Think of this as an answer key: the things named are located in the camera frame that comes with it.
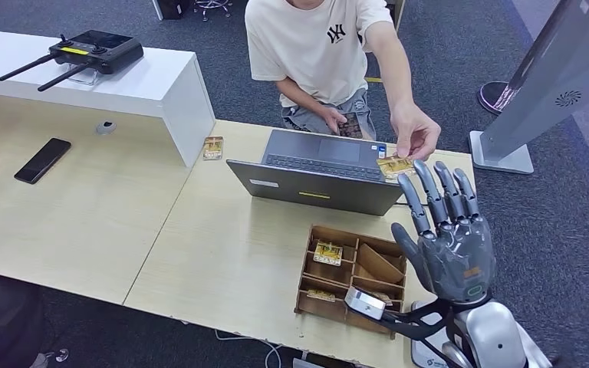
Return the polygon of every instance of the gray robotic hand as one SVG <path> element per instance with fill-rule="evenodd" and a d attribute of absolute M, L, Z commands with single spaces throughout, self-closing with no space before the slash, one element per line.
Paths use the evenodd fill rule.
<path fill-rule="evenodd" d="M 444 189 L 441 196 L 426 164 L 414 160 L 413 165 L 427 194 L 432 218 L 426 216 L 410 178 L 399 175 L 418 240 L 414 242 L 398 223 L 392 224 L 394 239 L 412 263 L 421 285 L 439 299 L 453 303 L 483 299 L 495 276 L 495 256 L 489 224 L 479 212 L 468 177 L 461 169 L 451 175 L 438 161 L 434 169 Z"/>

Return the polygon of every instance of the gray laptop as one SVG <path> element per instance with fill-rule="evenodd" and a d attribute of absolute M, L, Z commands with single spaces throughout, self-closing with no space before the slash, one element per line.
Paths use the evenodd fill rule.
<path fill-rule="evenodd" d="M 376 160 L 385 157 L 384 143 L 273 130 L 261 163 L 314 173 L 383 181 Z"/>
<path fill-rule="evenodd" d="M 252 196 L 384 215 L 401 196 L 376 163 L 383 143 L 273 130 L 262 163 L 228 159 Z"/>

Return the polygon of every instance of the black smartphone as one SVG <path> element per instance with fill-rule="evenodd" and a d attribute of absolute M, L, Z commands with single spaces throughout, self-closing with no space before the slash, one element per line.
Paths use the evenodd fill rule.
<path fill-rule="evenodd" d="M 344 115 L 347 118 L 346 123 L 337 123 L 337 128 L 340 131 L 340 136 L 349 136 L 351 138 L 362 139 L 362 130 L 357 121 L 355 113 L 348 113 Z"/>
<path fill-rule="evenodd" d="M 35 184 L 71 148 L 71 143 L 51 138 L 16 174 L 15 179 Z"/>

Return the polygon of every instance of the white cable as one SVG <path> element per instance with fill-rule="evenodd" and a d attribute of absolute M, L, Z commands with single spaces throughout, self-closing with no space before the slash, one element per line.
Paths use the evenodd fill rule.
<path fill-rule="evenodd" d="M 260 342 L 264 343 L 265 345 L 270 347 L 270 351 L 268 352 L 268 355 L 265 356 L 265 368 L 270 368 L 268 366 L 268 360 L 270 359 L 270 356 L 272 355 L 272 353 L 274 353 L 276 355 L 276 359 L 278 360 L 278 368 L 281 368 L 281 354 L 278 353 L 278 348 L 282 347 L 283 345 L 273 346 L 271 343 L 269 343 L 267 341 L 255 339 L 253 337 L 220 337 L 220 335 L 218 335 L 218 330 L 214 330 L 214 331 L 216 332 L 216 339 L 218 339 L 220 341 L 254 340 L 254 341 L 260 341 Z"/>

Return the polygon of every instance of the white t-shirt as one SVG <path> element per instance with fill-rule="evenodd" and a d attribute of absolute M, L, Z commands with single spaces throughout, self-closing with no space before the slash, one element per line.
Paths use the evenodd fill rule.
<path fill-rule="evenodd" d="M 367 88 L 365 33 L 392 22 L 384 0 L 324 0 L 302 10 L 287 0 L 249 0 L 245 25 L 252 78 L 290 77 L 316 100 L 338 105 Z M 281 95 L 283 107 L 295 103 Z"/>

